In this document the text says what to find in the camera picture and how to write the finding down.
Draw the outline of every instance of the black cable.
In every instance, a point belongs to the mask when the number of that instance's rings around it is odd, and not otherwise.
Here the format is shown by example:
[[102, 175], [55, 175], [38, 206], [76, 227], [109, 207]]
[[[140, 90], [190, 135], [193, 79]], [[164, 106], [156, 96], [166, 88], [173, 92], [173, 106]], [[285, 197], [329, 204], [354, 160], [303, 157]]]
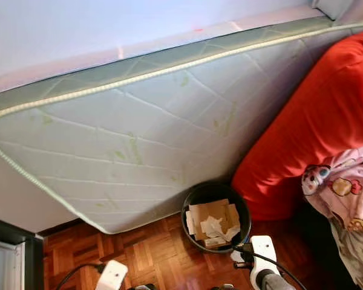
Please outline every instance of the black cable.
[[56, 286], [56, 290], [60, 290], [60, 288], [63, 286], [64, 283], [66, 283], [68, 281], [68, 279], [71, 278], [72, 275], [74, 275], [74, 273], [76, 271], [78, 271], [79, 269], [86, 267], [86, 266], [92, 266], [94, 268], [97, 269], [97, 271], [101, 274], [103, 269], [105, 269], [106, 265], [105, 264], [94, 264], [94, 263], [87, 263], [87, 264], [81, 264], [78, 267], [75, 267], [74, 269], [72, 269], [67, 275], [66, 277], [63, 278], [62, 281], [60, 281], [60, 283], [58, 284], [58, 286]]
[[281, 264], [277, 263], [276, 261], [274, 261], [272, 259], [269, 259], [267, 257], [261, 256], [259, 254], [253, 253], [253, 252], [246, 251], [245, 253], [248, 253], [249, 255], [257, 257], [257, 258], [261, 258], [261, 259], [263, 259], [265, 261], [268, 261], [268, 262], [276, 265], [281, 270], [283, 270], [286, 274], [288, 274], [290, 276], [290, 278], [292, 278], [293, 281], [295, 281], [301, 287], [301, 289], [307, 290], [307, 288], [305, 288], [305, 286], [291, 272], [289, 272], [289, 270], [286, 270]]

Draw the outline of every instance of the parquet floor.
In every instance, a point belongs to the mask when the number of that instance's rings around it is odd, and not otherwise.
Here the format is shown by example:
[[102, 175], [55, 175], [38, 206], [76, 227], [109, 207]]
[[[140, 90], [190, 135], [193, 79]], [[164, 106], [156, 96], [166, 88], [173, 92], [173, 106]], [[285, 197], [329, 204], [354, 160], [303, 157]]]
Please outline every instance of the parquet floor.
[[[278, 261], [308, 290], [334, 289], [291, 221], [255, 222], [252, 234], [270, 235]], [[159, 290], [206, 290], [224, 283], [232, 283], [239, 290], [252, 289], [249, 271], [235, 270], [229, 254], [203, 253], [187, 240], [179, 214], [113, 236], [85, 223], [75, 225], [46, 237], [44, 255], [45, 290], [55, 290], [75, 266], [111, 259], [128, 266], [122, 290], [146, 283], [155, 284]], [[98, 277], [95, 269], [82, 268], [63, 289], [94, 290]]]

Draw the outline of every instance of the white wall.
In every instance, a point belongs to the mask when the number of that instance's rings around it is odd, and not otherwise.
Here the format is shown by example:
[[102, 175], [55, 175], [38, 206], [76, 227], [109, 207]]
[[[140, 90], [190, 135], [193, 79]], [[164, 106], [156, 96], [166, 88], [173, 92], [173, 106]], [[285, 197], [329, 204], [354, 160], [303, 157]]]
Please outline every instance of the white wall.
[[313, 0], [313, 6], [338, 25], [363, 21], [363, 0]]
[[0, 158], [0, 220], [38, 232], [75, 218]]
[[[286, 17], [313, 17], [318, 10], [310, 1], [0, 0], [0, 92]], [[282, 12], [269, 21], [269, 13], [295, 7], [294, 18]], [[253, 25], [260, 15], [267, 21]], [[234, 23], [242, 19], [250, 20], [246, 28]]]

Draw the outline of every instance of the mattress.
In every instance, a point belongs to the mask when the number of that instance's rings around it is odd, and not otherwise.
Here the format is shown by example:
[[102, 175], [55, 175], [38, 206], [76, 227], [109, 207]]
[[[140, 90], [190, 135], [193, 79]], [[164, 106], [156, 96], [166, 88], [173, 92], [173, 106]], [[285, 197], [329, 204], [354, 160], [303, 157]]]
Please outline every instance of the mattress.
[[144, 225], [228, 178], [323, 52], [360, 31], [304, 19], [2, 92], [0, 156], [104, 233]]

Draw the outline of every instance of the red bean bag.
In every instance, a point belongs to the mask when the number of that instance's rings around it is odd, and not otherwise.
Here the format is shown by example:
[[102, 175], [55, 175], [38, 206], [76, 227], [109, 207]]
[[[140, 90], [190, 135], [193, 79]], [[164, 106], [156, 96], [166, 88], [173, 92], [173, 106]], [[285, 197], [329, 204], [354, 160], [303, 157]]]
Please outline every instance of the red bean bag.
[[309, 164], [363, 146], [363, 33], [318, 61], [232, 180], [255, 220], [291, 217]]

